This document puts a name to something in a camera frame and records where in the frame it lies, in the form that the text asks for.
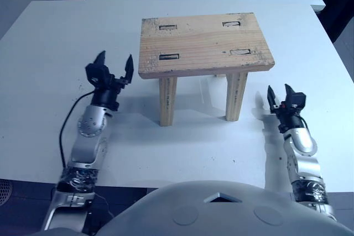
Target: black cable on table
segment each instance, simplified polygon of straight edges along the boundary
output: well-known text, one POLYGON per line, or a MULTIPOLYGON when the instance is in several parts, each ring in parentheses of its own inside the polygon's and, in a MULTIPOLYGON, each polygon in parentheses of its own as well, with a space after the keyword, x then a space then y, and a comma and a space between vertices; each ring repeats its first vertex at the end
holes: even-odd
POLYGON ((66 116, 66 118, 65 118, 65 120, 64 120, 64 122, 63 122, 63 125, 61 126, 60 133, 59 133, 59 148, 60 148, 60 157, 61 157, 61 163, 63 164, 63 168, 66 167, 66 163, 65 163, 65 158, 64 158, 64 151, 63 151, 62 138, 63 138, 63 131, 64 131, 64 128, 65 128, 66 122, 67 122, 67 120, 69 119, 69 117, 70 117, 72 111, 74 110, 75 106, 77 105, 77 103, 78 103, 81 99, 83 99, 84 97, 86 97, 86 96, 88 96, 88 95, 91 95, 91 94, 93 94, 94 92, 95 92, 95 91, 91 91, 91 92, 89 92, 89 93, 87 93, 87 94, 84 94, 84 95, 82 95, 80 98, 78 98, 78 99, 74 102, 74 104, 72 105, 72 107, 71 107, 69 113, 67 114, 67 116, 66 116))

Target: wood grain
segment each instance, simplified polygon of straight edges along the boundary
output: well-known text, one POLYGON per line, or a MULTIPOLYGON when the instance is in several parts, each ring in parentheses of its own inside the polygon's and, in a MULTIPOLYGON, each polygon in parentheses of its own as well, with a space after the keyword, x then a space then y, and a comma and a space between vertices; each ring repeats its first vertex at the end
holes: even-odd
POLYGON ((273 65, 253 13, 142 21, 142 78, 267 71, 273 65), (178 55, 178 59, 160 60, 161 55, 178 55))
POLYGON ((160 78, 160 125, 168 127, 173 122, 177 77, 160 78))
POLYGON ((226 120, 237 121, 240 116, 247 72, 227 74, 226 120))

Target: wooden leg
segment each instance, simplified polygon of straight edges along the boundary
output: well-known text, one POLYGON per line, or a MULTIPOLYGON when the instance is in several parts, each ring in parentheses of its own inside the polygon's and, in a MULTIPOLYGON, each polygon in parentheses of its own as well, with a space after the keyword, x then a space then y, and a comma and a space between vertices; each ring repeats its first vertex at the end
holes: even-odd
POLYGON ((160 78, 160 125, 168 127, 173 122, 177 77, 160 78))
POLYGON ((247 72, 226 74, 227 98, 226 98, 226 120, 237 121, 240 116, 244 87, 247 81, 247 72))

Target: rectangular mortise hole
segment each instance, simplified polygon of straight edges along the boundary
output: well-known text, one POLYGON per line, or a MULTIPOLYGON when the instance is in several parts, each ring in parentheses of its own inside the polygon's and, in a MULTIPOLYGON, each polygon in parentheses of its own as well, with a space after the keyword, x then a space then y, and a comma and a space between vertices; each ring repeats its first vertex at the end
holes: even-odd
POLYGON ((159 55, 159 60, 179 59, 179 54, 159 55))
POLYGON ((223 22, 222 25, 224 27, 230 27, 230 26, 240 26, 240 22, 223 22))
POLYGON ((177 25, 161 25, 160 30, 177 30, 177 25))
POLYGON ((238 50, 230 50, 231 55, 250 55, 250 49, 238 49, 238 50))

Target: silver robot arm segment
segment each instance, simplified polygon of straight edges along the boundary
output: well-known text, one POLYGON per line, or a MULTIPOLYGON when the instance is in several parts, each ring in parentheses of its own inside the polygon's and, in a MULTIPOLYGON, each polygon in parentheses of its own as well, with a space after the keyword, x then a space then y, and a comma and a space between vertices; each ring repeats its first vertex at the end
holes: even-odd
POLYGON ((112 111, 89 105, 78 123, 79 134, 63 169, 42 230, 66 227, 81 232, 107 153, 112 111))
POLYGON ((284 140, 289 179, 295 200, 336 220, 334 210, 327 199, 315 140, 306 128, 288 130, 284 133, 284 140))
POLYGON ((311 137, 305 120, 300 116, 306 95, 294 92, 285 84, 287 96, 276 104, 275 94, 268 87, 270 112, 280 121, 279 131, 284 136, 284 150, 288 159, 288 174, 295 200, 334 220, 334 210, 328 203, 325 183, 317 160, 317 144, 311 137))
POLYGON ((42 230, 70 228, 82 232, 88 210, 95 197, 93 189, 107 154, 113 113, 118 110, 117 96, 131 83, 133 60, 126 64, 126 76, 117 79, 105 66, 105 52, 86 66, 87 78, 94 85, 92 101, 77 128, 78 135, 67 166, 63 169, 42 230))

